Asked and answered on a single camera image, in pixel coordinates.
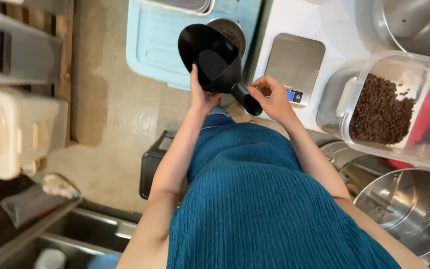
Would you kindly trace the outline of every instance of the hand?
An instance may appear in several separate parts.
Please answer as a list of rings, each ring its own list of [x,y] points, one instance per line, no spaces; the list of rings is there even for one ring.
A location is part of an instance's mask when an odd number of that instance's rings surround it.
[[[258,89],[255,89],[256,87],[268,87],[271,90],[271,94],[265,97]],[[284,121],[292,120],[293,117],[298,119],[288,100],[285,86],[271,76],[262,76],[257,79],[248,88],[248,92],[260,103],[261,108],[268,116],[278,123],[283,125]]]
[[[190,108],[200,111],[206,116],[212,107],[214,107],[220,97],[221,93],[206,92],[198,82],[197,65],[192,64],[192,71],[190,72]]]

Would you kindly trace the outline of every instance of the woman's left hand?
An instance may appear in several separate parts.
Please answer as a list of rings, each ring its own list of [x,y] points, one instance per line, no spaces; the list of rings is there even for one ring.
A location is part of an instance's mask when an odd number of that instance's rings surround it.
[[[190,73],[190,108],[198,110],[206,116],[212,107],[217,104],[221,96],[221,93],[206,92],[202,89],[198,82],[197,65],[192,64]]]

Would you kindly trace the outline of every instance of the black plastic scoop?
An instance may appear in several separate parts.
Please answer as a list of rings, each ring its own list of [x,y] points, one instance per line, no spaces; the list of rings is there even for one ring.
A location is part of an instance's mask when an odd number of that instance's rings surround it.
[[[238,48],[224,35],[205,24],[192,24],[179,36],[179,53],[189,72],[198,67],[198,81],[205,91],[229,93],[248,111],[263,112],[242,83],[242,64]]]

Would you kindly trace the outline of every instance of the woman's right hand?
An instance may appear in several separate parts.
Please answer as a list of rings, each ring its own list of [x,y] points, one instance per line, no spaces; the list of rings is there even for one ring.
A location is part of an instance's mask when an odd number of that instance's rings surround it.
[[[269,87],[271,95],[265,97],[258,89],[255,89],[257,87]],[[286,91],[285,86],[271,76],[260,77],[248,88],[250,95],[260,103],[268,116],[281,125],[284,121],[292,120],[293,117],[297,119]]]

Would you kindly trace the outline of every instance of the white countertop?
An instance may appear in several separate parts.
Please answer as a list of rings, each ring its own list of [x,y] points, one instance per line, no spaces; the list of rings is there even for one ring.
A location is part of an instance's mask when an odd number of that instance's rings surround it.
[[[387,49],[375,32],[371,5],[372,0],[273,0],[254,79],[265,74],[273,40],[280,33],[318,40],[326,46],[308,105],[294,109],[307,129],[322,132],[316,114],[331,75]],[[259,117],[270,120],[265,112]]]

